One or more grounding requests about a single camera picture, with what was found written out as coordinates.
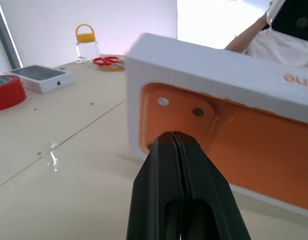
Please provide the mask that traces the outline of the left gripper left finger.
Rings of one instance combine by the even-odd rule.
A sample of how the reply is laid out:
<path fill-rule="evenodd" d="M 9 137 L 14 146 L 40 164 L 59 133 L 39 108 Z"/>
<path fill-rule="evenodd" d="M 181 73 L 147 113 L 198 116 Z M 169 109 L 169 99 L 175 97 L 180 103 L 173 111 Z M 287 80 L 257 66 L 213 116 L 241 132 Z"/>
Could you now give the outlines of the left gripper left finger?
<path fill-rule="evenodd" d="M 177 146 L 165 132 L 151 146 L 134 182 L 126 238 L 178 240 L 184 193 Z"/>

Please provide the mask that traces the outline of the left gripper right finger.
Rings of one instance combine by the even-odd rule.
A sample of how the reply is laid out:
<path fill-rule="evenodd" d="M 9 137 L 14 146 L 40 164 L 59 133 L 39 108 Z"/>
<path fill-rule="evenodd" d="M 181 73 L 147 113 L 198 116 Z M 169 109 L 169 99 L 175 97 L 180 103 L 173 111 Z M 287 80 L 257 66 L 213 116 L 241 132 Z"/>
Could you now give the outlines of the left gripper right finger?
<path fill-rule="evenodd" d="M 173 133 L 184 192 L 183 240 L 248 240 L 229 183 L 192 136 Z"/>

